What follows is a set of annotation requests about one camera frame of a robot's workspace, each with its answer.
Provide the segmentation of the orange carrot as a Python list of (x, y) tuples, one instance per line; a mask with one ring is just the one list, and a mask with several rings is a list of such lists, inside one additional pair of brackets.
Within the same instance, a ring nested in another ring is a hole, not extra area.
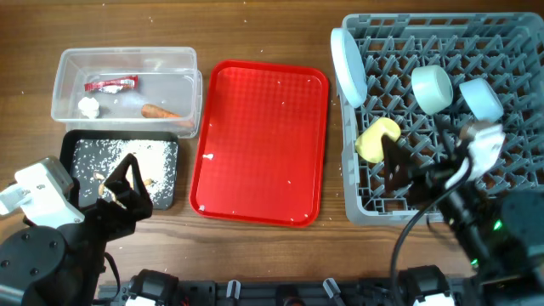
[(143, 105), (141, 115), (145, 118), (167, 119), (170, 123), (184, 128), (193, 128), (195, 126), (191, 119), (184, 120), (182, 116), (152, 104)]

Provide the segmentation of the mint green bowl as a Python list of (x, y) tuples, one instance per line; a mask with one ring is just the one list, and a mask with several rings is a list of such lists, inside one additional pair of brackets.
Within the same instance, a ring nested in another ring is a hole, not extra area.
[(451, 80), (439, 65), (415, 68), (411, 73), (411, 86), (418, 106), (427, 115), (434, 115), (452, 103)]

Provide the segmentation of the large light blue plate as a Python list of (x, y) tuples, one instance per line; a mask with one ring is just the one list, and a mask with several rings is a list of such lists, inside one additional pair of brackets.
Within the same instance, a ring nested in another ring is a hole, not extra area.
[(366, 101), (368, 90), (366, 70), (359, 46), (346, 29), (332, 29), (331, 56), (343, 95), (352, 107), (361, 107)]

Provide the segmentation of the light blue small bowl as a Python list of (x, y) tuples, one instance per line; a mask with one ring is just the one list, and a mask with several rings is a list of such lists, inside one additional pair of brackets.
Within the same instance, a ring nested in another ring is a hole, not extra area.
[(483, 78), (459, 85), (462, 97), (474, 117), (479, 121), (496, 122), (504, 115), (504, 109), (491, 85)]

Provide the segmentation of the white tissue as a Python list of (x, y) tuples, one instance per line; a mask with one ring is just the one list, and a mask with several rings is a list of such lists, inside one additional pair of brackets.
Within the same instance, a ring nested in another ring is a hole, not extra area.
[(77, 106), (82, 115), (88, 119), (96, 119), (99, 116), (99, 102), (95, 98), (83, 97)]

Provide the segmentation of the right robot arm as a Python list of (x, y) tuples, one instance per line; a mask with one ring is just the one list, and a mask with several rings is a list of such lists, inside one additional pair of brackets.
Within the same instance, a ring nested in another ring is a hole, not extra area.
[[(543, 194), (516, 191), (489, 200), (476, 180), (501, 154), (506, 134), (502, 125), (470, 122), (456, 128), (435, 121), (440, 137), (456, 134), (445, 147), (444, 161), (419, 166), (388, 135), (381, 137), (385, 188), (408, 187), (420, 209), (395, 242), (390, 260), (390, 293), (397, 305), (541, 305), (543, 303)], [(438, 209), (475, 274), (463, 281), (456, 297), (435, 265), (397, 268), (401, 247), (413, 227)]]

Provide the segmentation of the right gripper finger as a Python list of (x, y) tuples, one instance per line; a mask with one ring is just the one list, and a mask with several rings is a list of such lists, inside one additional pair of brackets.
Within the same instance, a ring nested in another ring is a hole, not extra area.
[(448, 136), (449, 132), (453, 132), (453, 127), (440, 115), (434, 115), (433, 120), (439, 136), (439, 142), (443, 145), (447, 158), (454, 162), (456, 160), (454, 139)]
[(409, 168), (411, 155), (389, 136), (382, 136), (383, 162), (385, 168), (384, 185), (387, 192), (393, 192), (411, 183)]

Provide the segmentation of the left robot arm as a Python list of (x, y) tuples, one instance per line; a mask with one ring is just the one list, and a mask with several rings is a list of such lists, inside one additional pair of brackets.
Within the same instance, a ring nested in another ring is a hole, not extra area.
[(105, 267), (117, 271), (108, 242), (131, 235), (153, 204), (137, 158), (126, 155), (105, 180), (113, 201), (79, 207), (77, 182), (48, 156), (15, 174), (1, 193), (1, 213), (19, 208), (24, 229), (1, 245), (3, 305), (108, 305), (94, 294)]

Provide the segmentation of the yellow plastic cup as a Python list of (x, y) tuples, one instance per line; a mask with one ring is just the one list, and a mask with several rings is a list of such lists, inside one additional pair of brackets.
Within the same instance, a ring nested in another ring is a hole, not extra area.
[(379, 117), (355, 141), (355, 150), (369, 163), (379, 163), (384, 158), (382, 137), (396, 142), (401, 135), (400, 126), (387, 117)]

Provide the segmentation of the red snack wrapper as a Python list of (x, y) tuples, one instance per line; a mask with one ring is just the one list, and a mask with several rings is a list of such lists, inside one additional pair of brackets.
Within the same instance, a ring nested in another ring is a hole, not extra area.
[(117, 94), (123, 90), (136, 89), (138, 83), (138, 76), (124, 76), (117, 79), (86, 83), (84, 90), (86, 92)]

